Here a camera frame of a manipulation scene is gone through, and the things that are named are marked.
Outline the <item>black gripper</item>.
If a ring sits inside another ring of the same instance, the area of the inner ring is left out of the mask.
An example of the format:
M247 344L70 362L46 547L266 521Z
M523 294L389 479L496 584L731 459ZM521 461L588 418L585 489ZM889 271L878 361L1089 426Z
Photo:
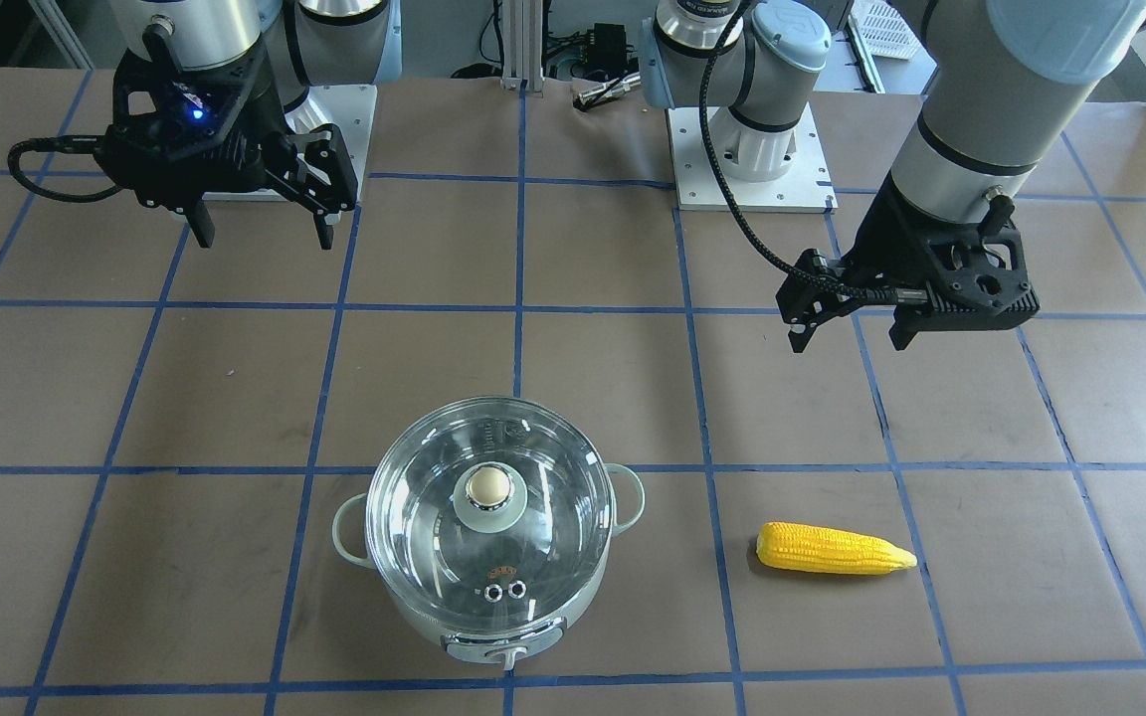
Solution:
M900 304L888 329L896 352L919 332L1015 329L1041 309L1025 263L1017 204L1005 191L982 200L975 223L928 217L886 178L841 260L801 252L777 290L793 353L804 353L816 329L868 304L856 288L923 290L923 302Z
M159 65L124 53L113 73L112 121L95 162L141 204L185 210L201 249L215 226L205 192L270 189L311 213L319 245L333 246L333 223L350 212L356 176L337 158L336 137L306 145L330 181L303 171L305 137L290 134L264 44L231 63L168 77Z

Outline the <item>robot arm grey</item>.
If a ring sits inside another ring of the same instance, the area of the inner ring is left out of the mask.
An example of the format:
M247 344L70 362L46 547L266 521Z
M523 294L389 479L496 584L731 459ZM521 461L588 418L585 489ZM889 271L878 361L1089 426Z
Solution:
M397 1L115 1L127 42L95 160L213 244L209 198L277 195L323 249L355 210L377 87L402 72Z
M660 1L643 24L651 105L692 107L701 166L741 235L784 273L776 300L804 352L823 323L890 305L890 341L919 332L1015 329L1039 310L1014 223L1017 195L1138 33L1146 1L896 1L937 79L859 222L831 260L788 263L752 233L731 180L788 168L831 50L829 23L799 1Z

